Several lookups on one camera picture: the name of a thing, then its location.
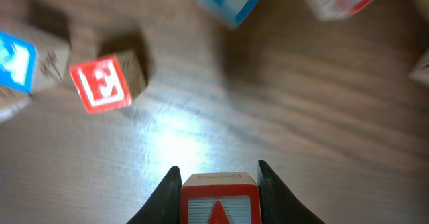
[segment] wooden table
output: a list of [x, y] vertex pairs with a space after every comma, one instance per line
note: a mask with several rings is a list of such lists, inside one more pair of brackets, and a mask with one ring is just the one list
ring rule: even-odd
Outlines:
[[121, 38], [149, 76], [130, 108], [88, 115], [68, 77], [1, 124], [0, 223], [126, 223], [171, 166], [255, 177], [259, 159], [326, 223], [428, 222], [412, 0], [325, 23], [261, 0], [233, 32], [195, 0], [0, 0], [0, 20], [69, 37], [71, 64]]

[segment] wooden surface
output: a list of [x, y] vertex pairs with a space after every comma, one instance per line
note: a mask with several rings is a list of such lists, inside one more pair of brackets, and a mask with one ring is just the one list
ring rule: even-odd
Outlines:
[[88, 115], [68, 77], [1, 124], [0, 223], [126, 223], [173, 165], [183, 181], [255, 177], [259, 159], [326, 223], [429, 220], [429, 89], [408, 79], [429, 33], [412, 0], [330, 23], [261, 0], [234, 32], [195, 0], [0, 0], [9, 20], [69, 37], [71, 64], [129, 36], [149, 86]]

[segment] tabletop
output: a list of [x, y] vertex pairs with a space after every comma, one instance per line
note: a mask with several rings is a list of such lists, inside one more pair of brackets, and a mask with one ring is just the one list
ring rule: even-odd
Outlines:
[[126, 223], [165, 173], [265, 160], [325, 223], [427, 223], [429, 48], [413, 0], [321, 22], [261, 0], [228, 30], [196, 0], [0, 0], [1, 21], [70, 40], [70, 64], [135, 46], [148, 86], [89, 115], [68, 76], [0, 125], [0, 223]]

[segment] wood grain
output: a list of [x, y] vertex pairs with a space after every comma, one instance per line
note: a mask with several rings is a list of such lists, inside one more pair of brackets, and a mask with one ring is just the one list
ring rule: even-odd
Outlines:
[[69, 36], [71, 64], [139, 32], [149, 71], [130, 108], [88, 115], [68, 77], [0, 125], [0, 223], [126, 223], [171, 166], [255, 178], [259, 159], [326, 223], [427, 223], [412, 1], [322, 23], [261, 0], [230, 32], [195, 0], [0, 0], [0, 21]]

